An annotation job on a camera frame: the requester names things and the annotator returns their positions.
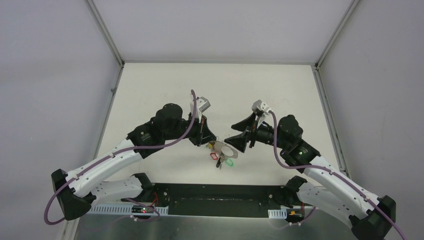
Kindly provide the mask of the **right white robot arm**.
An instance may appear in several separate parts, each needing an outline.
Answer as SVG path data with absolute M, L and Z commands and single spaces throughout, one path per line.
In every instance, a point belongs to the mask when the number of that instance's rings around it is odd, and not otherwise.
M 242 153 L 255 142 L 273 146 L 282 167 L 319 183 L 316 186 L 301 176 L 292 177 L 280 190 L 280 205 L 311 205 L 344 223 L 358 240 L 385 239 L 396 222 L 396 202 L 391 197 L 369 192 L 333 167 L 302 139 L 303 129 L 293 115 L 275 120 L 273 126 L 260 122 L 260 117 L 254 112 L 233 124 L 231 128 L 241 133 L 226 138 L 225 143 Z

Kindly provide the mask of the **grey perforated key organizer plate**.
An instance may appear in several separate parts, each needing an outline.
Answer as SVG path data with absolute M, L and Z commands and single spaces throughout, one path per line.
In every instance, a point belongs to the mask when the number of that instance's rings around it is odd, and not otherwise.
M 238 151 L 232 146 L 222 141 L 215 141 L 212 145 L 212 151 L 225 158 L 237 159 Z

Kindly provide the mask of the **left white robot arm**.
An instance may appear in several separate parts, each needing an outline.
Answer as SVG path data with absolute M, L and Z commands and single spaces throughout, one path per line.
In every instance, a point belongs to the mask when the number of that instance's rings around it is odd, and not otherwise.
M 54 194 L 44 211 L 48 211 L 57 200 L 63 219 L 70 221 L 85 215 L 92 207 L 124 198 L 147 202 L 152 198 L 153 189 L 144 173 L 136 173 L 122 180 L 106 179 L 121 169 L 137 163 L 152 154 L 188 139 L 194 146 L 205 145 L 216 140 L 208 128 L 204 112 L 211 104 L 203 97 L 192 101 L 187 119 L 182 108 L 167 103 L 148 122 L 137 126 L 121 142 L 104 155 L 71 171 L 57 169 L 51 174 Z

